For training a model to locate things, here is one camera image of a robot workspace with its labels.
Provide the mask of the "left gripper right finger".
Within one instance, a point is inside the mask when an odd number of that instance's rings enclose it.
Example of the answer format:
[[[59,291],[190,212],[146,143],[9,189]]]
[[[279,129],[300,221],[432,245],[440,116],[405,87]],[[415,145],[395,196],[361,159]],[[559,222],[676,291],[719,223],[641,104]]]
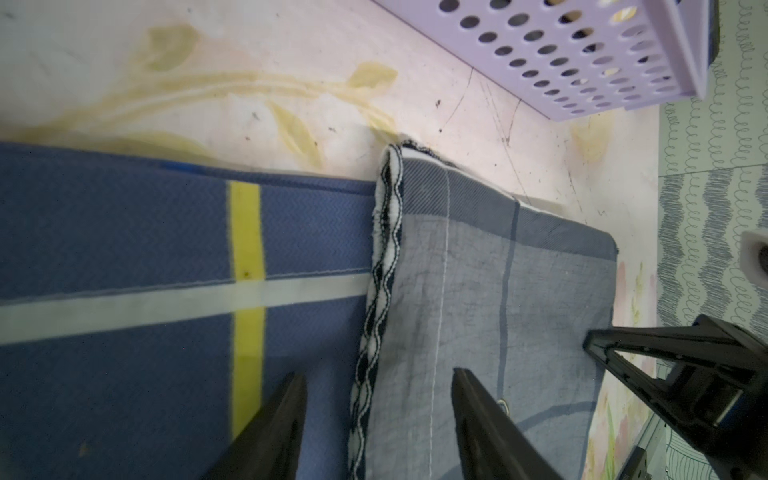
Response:
[[[465,479],[561,478],[470,370],[454,370],[451,399]]]

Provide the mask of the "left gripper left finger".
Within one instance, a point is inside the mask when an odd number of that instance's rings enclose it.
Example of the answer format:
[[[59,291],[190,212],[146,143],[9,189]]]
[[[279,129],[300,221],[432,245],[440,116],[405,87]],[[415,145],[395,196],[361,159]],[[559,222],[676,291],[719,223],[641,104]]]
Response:
[[[203,475],[205,479],[286,479],[297,475],[307,410],[304,375],[286,375],[268,402]]]

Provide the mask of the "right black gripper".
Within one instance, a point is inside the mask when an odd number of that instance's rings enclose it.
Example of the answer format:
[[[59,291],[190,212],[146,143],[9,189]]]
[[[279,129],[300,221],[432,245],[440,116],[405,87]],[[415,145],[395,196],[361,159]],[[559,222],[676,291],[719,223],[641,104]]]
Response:
[[[721,479],[767,477],[758,337],[706,315],[684,327],[591,330],[583,348],[705,455]]]

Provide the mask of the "grey blue plaid pillowcase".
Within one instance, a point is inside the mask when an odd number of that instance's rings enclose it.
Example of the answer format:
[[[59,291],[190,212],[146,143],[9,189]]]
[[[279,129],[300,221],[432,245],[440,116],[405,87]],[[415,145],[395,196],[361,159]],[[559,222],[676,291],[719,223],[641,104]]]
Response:
[[[580,478],[604,377],[582,344],[611,323],[617,256],[606,232],[522,203],[414,142],[388,146],[349,477],[459,477],[450,390],[461,367],[559,475]]]

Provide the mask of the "blue yellow striped pillowcase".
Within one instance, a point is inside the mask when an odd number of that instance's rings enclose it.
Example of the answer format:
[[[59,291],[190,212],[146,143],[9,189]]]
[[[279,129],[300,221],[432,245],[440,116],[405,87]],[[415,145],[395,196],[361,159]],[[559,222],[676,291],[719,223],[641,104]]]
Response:
[[[290,373],[347,475],[371,182],[1,147],[1,475],[197,479]]]

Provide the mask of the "purple plastic basket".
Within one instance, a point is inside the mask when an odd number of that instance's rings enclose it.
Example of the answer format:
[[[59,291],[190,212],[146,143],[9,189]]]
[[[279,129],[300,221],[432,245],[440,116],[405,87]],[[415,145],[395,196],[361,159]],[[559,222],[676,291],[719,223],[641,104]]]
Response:
[[[553,121],[707,92],[712,1],[383,1]]]

